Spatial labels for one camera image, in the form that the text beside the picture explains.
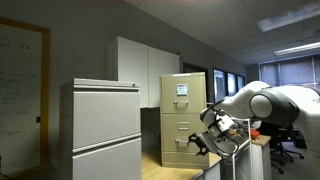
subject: desk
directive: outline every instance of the desk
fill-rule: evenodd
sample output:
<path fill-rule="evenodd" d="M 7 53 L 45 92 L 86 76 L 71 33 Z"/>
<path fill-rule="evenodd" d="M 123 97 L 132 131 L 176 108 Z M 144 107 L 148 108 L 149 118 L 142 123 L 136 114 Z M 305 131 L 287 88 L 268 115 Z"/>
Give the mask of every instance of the desk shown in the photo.
<path fill-rule="evenodd" d="M 142 152 L 142 180 L 220 180 L 220 156 L 210 153 L 210 168 L 182 169 L 162 167 L 160 150 Z"/>
<path fill-rule="evenodd" d="M 252 179 L 271 180 L 270 136 L 259 135 L 251 140 Z"/>

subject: drawer handle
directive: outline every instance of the drawer handle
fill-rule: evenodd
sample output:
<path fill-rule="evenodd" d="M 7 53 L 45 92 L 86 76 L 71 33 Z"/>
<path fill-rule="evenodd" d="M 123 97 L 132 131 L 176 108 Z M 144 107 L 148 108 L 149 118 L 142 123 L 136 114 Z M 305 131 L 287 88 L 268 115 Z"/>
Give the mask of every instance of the drawer handle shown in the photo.
<path fill-rule="evenodd" d="M 178 105 L 179 103 L 185 103 L 187 105 L 189 101 L 173 101 L 173 104 L 175 105 Z"/>
<path fill-rule="evenodd" d="M 179 144 L 179 143 L 186 143 L 186 146 L 189 145 L 189 141 L 183 141 L 183 140 L 180 140 L 180 139 L 176 139 L 175 140 L 175 143 Z"/>

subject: filing cabinet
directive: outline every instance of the filing cabinet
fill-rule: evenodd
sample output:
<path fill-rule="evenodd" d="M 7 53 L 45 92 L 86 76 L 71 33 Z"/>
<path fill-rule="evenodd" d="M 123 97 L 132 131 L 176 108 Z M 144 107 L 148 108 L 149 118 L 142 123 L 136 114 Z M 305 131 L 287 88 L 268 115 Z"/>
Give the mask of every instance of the filing cabinet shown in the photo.
<path fill-rule="evenodd" d="M 193 133 L 205 131 L 200 112 L 206 108 L 205 73 L 168 74 L 160 77 L 162 166 L 209 167 L 209 156 L 196 156 L 199 148 L 188 143 Z"/>

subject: window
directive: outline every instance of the window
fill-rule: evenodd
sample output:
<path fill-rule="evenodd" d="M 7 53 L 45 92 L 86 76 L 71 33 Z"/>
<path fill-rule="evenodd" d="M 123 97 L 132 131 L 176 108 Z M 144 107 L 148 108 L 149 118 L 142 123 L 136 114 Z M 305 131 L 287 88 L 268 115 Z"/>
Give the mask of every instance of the window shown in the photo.
<path fill-rule="evenodd" d="M 260 80 L 270 86 L 300 85 L 320 90 L 320 58 L 304 57 L 259 65 Z"/>
<path fill-rule="evenodd" d="M 235 95 L 245 84 L 243 76 L 217 69 L 213 70 L 213 81 L 215 95 L 214 102 L 220 101 L 225 96 Z"/>

